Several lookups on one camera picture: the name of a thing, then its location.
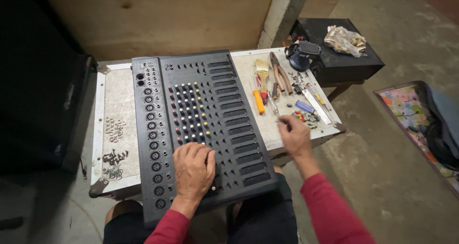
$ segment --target black shorts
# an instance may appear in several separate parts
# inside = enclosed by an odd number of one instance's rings
[[[227,243],[298,243],[291,190],[284,175],[277,176],[279,189],[244,201],[235,223],[228,225]],[[105,226],[103,243],[141,244],[152,232],[144,229],[142,213],[125,213]]]

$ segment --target right hand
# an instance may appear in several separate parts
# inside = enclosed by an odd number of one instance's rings
[[[284,142],[284,147],[294,159],[303,156],[311,156],[311,135],[309,127],[295,118],[295,116],[280,116],[279,128],[280,136]]]
[[[303,179],[319,173],[312,153],[309,127],[293,115],[280,116],[279,121],[277,126],[284,148],[295,160]]]

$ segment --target workbench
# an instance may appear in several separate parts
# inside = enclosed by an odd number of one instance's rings
[[[263,141],[271,156],[273,164],[284,165],[290,157],[281,155],[285,152],[280,134],[277,129],[277,116],[270,107],[265,106],[265,113],[258,114],[255,98],[253,96],[253,84],[251,76],[256,72],[254,62],[256,59],[269,60],[269,53],[274,52],[280,65],[286,73],[289,73],[290,83],[293,83],[292,74],[297,75],[289,61],[285,58],[283,48],[246,50],[231,52],[231,58],[236,67],[238,76],[242,82],[244,92],[250,102],[250,107],[255,116],[256,123],[260,129]],[[131,71],[131,60],[103,61],[98,62],[97,88],[95,97],[94,117],[94,140],[91,166],[91,191],[97,196],[110,197],[116,200],[126,198],[141,200],[140,191],[140,167],[139,150],[137,143],[137,129],[135,118],[134,83]],[[331,124],[325,125],[323,121],[317,123],[317,128],[311,130],[313,147],[318,146],[331,137],[346,129],[336,115],[335,110],[327,100],[326,95],[318,86],[312,72],[308,69],[303,75],[304,83],[314,85],[318,94],[322,97],[328,108]],[[266,80],[267,89],[271,90],[274,83],[272,67],[269,68],[269,77]],[[276,100],[279,115],[290,115],[300,109],[296,106],[287,107],[287,104],[295,105],[297,100],[310,104],[302,94],[282,92]],[[125,122],[123,136],[117,142],[110,141],[110,136],[105,133],[106,118],[113,118],[114,121]],[[129,153],[121,161],[119,169],[123,170],[122,177],[109,178],[104,174],[109,169],[109,164],[103,162],[102,156],[107,153]]]

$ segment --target red sleeve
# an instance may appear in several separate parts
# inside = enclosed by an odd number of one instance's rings
[[[190,220],[185,215],[168,210],[144,244],[182,243],[189,226]]]
[[[376,243],[323,174],[305,180],[300,193],[309,208],[320,244]]]

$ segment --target yellow screwdriver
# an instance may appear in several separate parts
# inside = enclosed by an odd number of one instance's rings
[[[255,96],[255,102],[257,103],[258,113],[264,113],[264,106],[263,101],[261,100],[260,91],[255,87],[255,81],[253,80],[252,76],[252,83],[253,83],[253,95]]]

